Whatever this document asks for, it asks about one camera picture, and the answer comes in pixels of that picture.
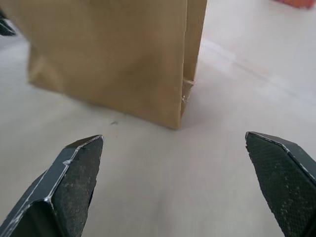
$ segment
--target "black object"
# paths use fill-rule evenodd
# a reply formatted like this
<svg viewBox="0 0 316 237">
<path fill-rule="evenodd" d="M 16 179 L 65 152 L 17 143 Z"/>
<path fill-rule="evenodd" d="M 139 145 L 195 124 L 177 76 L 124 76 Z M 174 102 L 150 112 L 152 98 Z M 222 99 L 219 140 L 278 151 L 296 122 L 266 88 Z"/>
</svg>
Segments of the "black object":
<svg viewBox="0 0 316 237">
<path fill-rule="evenodd" d="M 297 144 L 246 134 L 261 191 L 286 237 L 316 237 L 316 162 Z"/>
<path fill-rule="evenodd" d="M 6 22 L 5 16 L 1 13 L 0 9 L 0 35 L 2 36 L 15 36 L 16 33 Z"/>
<path fill-rule="evenodd" d="M 80 237 L 102 148 L 101 135 L 66 146 L 11 210 L 0 237 Z"/>
</svg>

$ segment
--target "orange object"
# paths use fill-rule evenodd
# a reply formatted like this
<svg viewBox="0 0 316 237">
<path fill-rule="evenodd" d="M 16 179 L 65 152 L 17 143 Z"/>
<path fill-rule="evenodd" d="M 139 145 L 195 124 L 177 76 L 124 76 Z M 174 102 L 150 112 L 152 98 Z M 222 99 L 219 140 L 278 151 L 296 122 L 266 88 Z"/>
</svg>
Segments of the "orange object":
<svg viewBox="0 0 316 237">
<path fill-rule="evenodd" d="M 277 0 L 279 2 L 291 5 L 293 7 L 297 7 L 297 8 L 311 8 L 314 3 L 315 0 Z"/>
</svg>

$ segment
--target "floor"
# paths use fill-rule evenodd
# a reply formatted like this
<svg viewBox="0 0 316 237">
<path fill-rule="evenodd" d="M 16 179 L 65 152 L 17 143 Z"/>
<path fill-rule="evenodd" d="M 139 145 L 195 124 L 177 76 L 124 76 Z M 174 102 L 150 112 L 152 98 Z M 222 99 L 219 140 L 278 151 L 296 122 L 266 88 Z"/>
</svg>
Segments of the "floor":
<svg viewBox="0 0 316 237">
<path fill-rule="evenodd" d="M 179 131 L 26 84 L 27 44 L 0 38 L 0 219 L 66 144 L 103 134 L 84 237 L 283 236 L 244 135 L 316 157 L 315 20 L 270 0 L 210 0 Z"/>
</svg>

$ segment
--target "white floor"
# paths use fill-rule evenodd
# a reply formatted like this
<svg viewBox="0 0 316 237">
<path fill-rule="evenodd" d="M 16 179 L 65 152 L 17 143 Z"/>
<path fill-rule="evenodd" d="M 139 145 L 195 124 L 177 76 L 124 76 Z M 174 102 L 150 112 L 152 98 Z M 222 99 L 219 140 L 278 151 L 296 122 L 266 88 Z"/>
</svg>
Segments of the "white floor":
<svg viewBox="0 0 316 237">
<path fill-rule="evenodd" d="M 316 158 L 315 20 L 269 0 L 210 0 L 179 131 L 26 84 L 27 44 L 0 38 L 0 219 L 63 146 L 103 134 L 84 237 L 283 236 L 244 134 Z"/>
</svg>

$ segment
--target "brown paper bag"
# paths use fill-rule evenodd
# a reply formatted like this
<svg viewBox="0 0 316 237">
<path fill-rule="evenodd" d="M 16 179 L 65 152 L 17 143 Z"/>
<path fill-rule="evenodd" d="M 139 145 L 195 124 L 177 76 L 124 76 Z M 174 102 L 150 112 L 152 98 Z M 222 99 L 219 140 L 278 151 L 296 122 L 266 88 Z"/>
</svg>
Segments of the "brown paper bag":
<svg viewBox="0 0 316 237">
<path fill-rule="evenodd" d="M 0 0 L 0 8 L 32 45 L 30 83 L 180 126 L 206 0 Z"/>
</svg>

